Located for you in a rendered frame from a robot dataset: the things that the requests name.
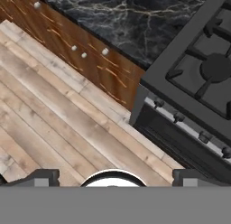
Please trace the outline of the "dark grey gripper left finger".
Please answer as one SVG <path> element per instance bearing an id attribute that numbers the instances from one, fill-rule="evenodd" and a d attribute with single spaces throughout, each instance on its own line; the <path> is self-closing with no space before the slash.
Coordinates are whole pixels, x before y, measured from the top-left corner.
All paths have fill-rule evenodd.
<path id="1" fill-rule="evenodd" d="M 60 186 L 59 169 L 37 169 L 28 176 L 8 182 L 0 174 L 0 186 L 24 186 L 24 187 L 59 187 Z"/>

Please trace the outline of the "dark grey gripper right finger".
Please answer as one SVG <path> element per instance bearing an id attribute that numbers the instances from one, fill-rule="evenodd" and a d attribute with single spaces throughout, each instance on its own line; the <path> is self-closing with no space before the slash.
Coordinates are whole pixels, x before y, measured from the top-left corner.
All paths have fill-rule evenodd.
<path id="1" fill-rule="evenodd" d="M 172 178 L 173 187 L 231 187 L 231 183 L 207 177 L 194 169 L 174 169 Z"/>

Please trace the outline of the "black oven door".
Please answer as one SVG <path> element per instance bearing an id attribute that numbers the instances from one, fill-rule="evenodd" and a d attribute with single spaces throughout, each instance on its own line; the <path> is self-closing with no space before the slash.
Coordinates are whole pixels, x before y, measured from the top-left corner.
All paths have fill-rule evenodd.
<path id="1" fill-rule="evenodd" d="M 134 128 L 187 169 L 231 184 L 231 164 L 145 104 Z"/>

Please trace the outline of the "white and black round object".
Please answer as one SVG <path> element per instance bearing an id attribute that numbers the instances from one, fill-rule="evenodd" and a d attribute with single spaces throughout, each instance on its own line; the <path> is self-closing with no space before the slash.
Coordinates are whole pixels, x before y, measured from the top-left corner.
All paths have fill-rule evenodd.
<path id="1" fill-rule="evenodd" d="M 134 173 L 121 169 L 106 169 L 93 173 L 82 187 L 145 187 L 146 183 Z"/>

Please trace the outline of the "dark grey range cooker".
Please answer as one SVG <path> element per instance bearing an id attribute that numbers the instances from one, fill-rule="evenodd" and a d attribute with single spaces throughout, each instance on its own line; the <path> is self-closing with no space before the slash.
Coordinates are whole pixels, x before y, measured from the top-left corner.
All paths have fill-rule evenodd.
<path id="1" fill-rule="evenodd" d="M 160 98 L 163 107 L 154 108 Z M 199 140 L 226 163 L 222 148 L 231 147 L 231 0 L 206 0 L 140 79 L 129 124 L 147 104 Z"/>

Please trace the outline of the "brown wooden cupboard run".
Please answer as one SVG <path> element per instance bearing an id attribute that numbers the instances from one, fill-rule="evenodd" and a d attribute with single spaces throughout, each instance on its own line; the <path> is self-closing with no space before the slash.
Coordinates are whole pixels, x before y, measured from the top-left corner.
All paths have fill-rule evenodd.
<path id="1" fill-rule="evenodd" d="M 40 2 L 41 7 L 34 8 Z M 55 53 L 116 102 L 132 109 L 144 70 L 41 0 L 0 0 L 0 20 L 7 19 Z M 101 52 L 109 49 L 105 56 Z M 87 58 L 81 58 L 85 52 Z"/>

